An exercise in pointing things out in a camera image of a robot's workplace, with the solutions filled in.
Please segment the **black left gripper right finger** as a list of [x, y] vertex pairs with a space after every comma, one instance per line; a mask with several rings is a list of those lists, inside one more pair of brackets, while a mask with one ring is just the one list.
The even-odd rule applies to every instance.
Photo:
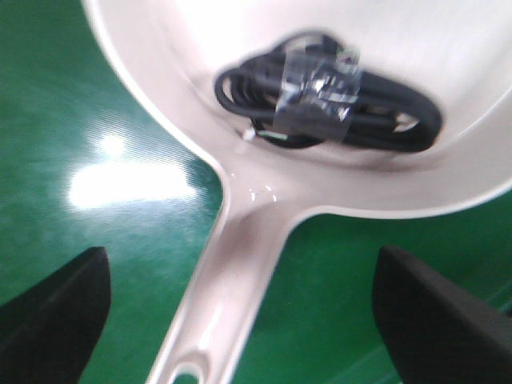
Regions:
[[511, 319], [399, 247], [379, 251], [372, 310], [402, 382], [511, 381]]

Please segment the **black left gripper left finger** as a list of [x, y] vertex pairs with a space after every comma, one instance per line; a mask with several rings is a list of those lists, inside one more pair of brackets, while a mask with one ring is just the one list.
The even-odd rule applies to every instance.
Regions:
[[111, 306], [106, 249], [91, 247], [1, 306], [1, 381], [77, 383]]

